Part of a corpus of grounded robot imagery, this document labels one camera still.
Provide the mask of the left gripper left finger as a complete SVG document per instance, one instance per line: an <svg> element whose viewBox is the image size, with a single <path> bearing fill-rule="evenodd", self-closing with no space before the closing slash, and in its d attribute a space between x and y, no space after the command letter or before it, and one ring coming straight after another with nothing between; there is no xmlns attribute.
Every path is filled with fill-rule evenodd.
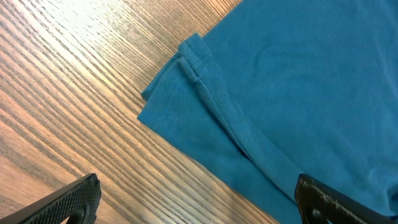
<svg viewBox="0 0 398 224"><path fill-rule="evenodd" d="M100 200L100 181L91 173L2 218L1 224L94 224Z"/></svg>

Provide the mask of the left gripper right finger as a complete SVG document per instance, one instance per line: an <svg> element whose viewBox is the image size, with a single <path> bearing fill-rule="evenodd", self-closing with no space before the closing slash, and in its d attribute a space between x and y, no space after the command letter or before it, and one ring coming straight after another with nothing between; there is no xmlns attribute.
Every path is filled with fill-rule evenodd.
<svg viewBox="0 0 398 224"><path fill-rule="evenodd" d="M295 203L303 224L397 224L307 174L295 186Z"/></svg>

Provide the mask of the blue polo shirt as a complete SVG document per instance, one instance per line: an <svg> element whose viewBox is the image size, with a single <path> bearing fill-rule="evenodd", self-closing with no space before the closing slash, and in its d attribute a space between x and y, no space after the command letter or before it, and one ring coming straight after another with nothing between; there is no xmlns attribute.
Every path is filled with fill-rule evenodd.
<svg viewBox="0 0 398 224"><path fill-rule="evenodd" d="M397 1L243 1L142 92L139 121L281 223L308 174L397 215Z"/></svg>

